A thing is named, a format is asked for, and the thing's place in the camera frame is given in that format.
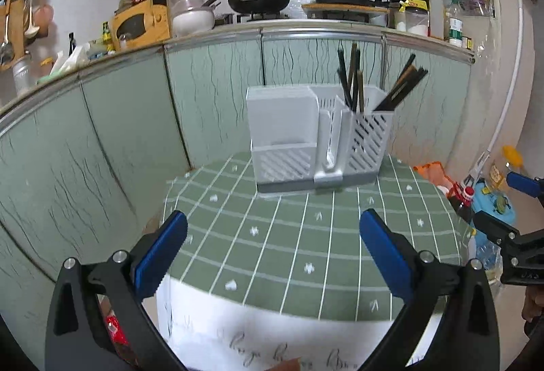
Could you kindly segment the light brown wooden chopstick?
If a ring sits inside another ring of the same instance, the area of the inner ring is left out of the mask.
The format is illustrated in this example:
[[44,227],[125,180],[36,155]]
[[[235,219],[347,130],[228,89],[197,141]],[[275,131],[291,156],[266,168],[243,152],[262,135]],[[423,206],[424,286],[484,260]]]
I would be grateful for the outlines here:
[[364,113],[364,78],[363,78],[363,71],[357,70],[357,81],[358,81],[358,104],[359,104],[359,111],[361,114]]

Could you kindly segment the blue plastic container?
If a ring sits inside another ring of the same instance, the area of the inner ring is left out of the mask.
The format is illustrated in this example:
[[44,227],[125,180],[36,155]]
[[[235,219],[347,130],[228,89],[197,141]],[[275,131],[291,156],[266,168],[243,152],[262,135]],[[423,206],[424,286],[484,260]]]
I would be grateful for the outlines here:
[[516,214],[508,196],[497,189],[491,189],[486,180],[480,179],[474,185],[474,197],[471,204],[472,212],[485,212],[505,224],[515,226]]

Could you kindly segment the yellow cap bottle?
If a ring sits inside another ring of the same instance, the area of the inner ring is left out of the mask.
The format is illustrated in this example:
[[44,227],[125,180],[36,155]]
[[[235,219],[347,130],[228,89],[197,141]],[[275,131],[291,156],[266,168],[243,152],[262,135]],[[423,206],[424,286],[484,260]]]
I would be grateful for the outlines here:
[[506,177],[510,172],[521,174],[524,170],[523,155],[512,145],[504,145],[491,163],[489,182],[491,189],[507,191]]

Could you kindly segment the red snack bag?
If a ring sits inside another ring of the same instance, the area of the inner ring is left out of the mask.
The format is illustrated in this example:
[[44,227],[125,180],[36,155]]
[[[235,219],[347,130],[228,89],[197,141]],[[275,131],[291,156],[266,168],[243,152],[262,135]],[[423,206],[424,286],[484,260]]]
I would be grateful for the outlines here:
[[129,346],[130,343],[121,328],[121,325],[115,315],[108,315],[105,319],[106,327],[109,331],[110,338],[116,344]]

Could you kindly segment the orange plastic bag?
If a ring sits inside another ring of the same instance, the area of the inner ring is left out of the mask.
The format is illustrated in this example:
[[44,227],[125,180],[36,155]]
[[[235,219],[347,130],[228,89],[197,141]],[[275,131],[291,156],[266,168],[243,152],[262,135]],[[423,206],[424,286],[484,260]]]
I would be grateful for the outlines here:
[[430,181],[435,187],[440,189],[444,195],[448,195],[454,186],[453,180],[449,178],[440,161],[430,162],[428,164],[413,167],[414,171]]

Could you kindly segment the white paper with writing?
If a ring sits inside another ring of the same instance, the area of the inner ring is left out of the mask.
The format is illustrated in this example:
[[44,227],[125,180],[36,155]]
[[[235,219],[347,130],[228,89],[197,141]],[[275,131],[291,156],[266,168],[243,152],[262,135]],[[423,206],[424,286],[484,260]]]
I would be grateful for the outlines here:
[[299,358],[309,370],[356,370],[389,321],[333,321],[240,303],[245,276],[230,273],[212,291],[167,276],[158,288],[159,331],[189,370],[265,370]]

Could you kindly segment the green checkered table mat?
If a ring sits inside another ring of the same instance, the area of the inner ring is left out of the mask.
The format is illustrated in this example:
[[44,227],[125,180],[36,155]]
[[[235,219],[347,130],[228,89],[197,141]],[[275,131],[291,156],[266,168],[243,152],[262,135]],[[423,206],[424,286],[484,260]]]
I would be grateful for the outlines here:
[[264,196],[249,155],[239,153],[174,180],[166,212],[181,211],[187,239],[171,276],[213,297],[310,319],[393,319],[392,296],[359,233],[373,210],[414,249],[458,264],[466,226],[447,199],[400,159],[387,156],[362,187]]

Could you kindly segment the white utensil holder rack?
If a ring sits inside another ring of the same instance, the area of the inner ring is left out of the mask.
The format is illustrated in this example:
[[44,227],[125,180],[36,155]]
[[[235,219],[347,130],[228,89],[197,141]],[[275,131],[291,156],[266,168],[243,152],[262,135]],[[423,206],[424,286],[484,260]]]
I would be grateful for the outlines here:
[[394,114],[386,93],[363,88],[352,111],[340,85],[253,86],[246,104],[256,188],[261,194],[372,183],[386,153]]

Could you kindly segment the green label bottle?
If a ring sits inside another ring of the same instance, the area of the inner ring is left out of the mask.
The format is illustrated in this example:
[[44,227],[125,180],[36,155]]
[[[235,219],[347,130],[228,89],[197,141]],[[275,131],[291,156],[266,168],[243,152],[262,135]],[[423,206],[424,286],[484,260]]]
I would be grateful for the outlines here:
[[452,0],[449,8],[449,34],[448,41],[451,45],[461,48],[463,46],[463,21],[462,9],[458,0]]

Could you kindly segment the white squeeze bottle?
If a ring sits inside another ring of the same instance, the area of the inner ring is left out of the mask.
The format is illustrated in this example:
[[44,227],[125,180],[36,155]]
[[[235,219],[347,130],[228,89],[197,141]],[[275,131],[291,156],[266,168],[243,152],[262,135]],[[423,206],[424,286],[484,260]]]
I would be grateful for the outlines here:
[[430,36],[443,40],[444,6],[443,0],[430,0]]

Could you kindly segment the clear jar black lid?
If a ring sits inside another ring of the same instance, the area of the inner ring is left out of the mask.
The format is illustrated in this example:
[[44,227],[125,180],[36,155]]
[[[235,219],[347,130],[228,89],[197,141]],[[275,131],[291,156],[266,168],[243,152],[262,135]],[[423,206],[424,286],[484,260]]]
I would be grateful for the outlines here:
[[422,37],[429,35],[430,0],[392,0],[395,9],[395,29]]

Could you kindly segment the dark chopstick in holder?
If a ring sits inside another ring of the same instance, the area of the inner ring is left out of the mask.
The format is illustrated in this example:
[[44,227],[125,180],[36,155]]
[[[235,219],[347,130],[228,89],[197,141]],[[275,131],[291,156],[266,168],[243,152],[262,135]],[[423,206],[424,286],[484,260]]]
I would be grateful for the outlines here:
[[359,111],[359,100],[360,100],[360,50],[355,49],[355,54],[352,59],[353,62],[353,71],[352,71],[352,101],[351,101],[351,110],[354,113]]

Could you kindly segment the brown chopstick in holder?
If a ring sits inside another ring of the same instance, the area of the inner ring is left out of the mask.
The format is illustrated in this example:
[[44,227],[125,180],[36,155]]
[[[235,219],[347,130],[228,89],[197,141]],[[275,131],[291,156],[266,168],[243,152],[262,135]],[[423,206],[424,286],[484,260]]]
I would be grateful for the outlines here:
[[348,93],[350,94],[351,99],[353,99],[353,80],[355,77],[355,73],[357,71],[357,64],[358,64],[358,45],[356,42],[353,42],[351,44],[351,57],[350,57],[350,68],[347,72],[347,87]]

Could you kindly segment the white rice cooker pot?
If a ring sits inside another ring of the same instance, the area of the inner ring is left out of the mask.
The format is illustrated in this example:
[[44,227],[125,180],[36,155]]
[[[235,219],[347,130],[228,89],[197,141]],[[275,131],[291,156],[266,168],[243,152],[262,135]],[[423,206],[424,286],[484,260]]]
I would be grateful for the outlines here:
[[220,0],[179,0],[170,9],[171,36],[182,38],[212,30],[219,4]]

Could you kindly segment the wooden cutting board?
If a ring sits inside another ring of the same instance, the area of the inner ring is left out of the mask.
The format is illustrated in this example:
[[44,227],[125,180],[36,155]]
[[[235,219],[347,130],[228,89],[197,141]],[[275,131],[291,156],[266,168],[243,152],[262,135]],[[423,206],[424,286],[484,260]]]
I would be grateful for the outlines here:
[[306,3],[302,5],[302,8],[303,12],[305,12],[307,16],[324,13],[350,13],[368,16],[381,16],[389,13],[387,8],[353,4]]

